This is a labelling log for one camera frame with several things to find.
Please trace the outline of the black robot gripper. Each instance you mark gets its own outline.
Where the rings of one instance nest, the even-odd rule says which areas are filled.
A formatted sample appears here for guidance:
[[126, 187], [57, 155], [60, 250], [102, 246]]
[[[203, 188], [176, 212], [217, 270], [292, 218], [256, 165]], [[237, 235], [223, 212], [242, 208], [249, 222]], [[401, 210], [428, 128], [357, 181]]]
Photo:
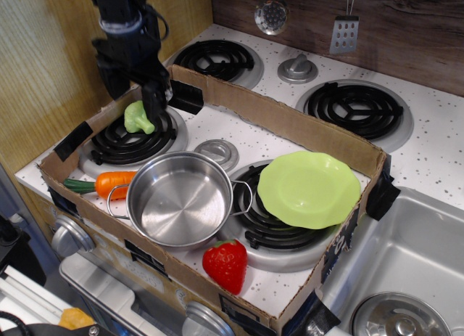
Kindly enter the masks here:
[[124, 95], [131, 82], [142, 86], [142, 102], [151, 123], [166, 111], [173, 97], [169, 74], [159, 59], [161, 41], [157, 23], [102, 23], [106, 38], [92, 41], [99, 75], [113, 99]]

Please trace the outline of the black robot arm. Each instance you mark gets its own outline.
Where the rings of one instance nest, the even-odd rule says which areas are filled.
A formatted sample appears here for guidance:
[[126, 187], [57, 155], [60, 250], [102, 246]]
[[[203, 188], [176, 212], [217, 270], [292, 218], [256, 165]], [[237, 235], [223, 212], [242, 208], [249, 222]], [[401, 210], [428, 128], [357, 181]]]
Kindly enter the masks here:
[[141, 88], [144, 111], [154, 122], [172, 97], [170, 76], [159, 59], [162, 36], [159, 21], [165, 19], [147, 0], [91, 0], [99, 10], [99, 26], [105, 38], [95, 38], [99, 75], [113, 99], [132, 83]]

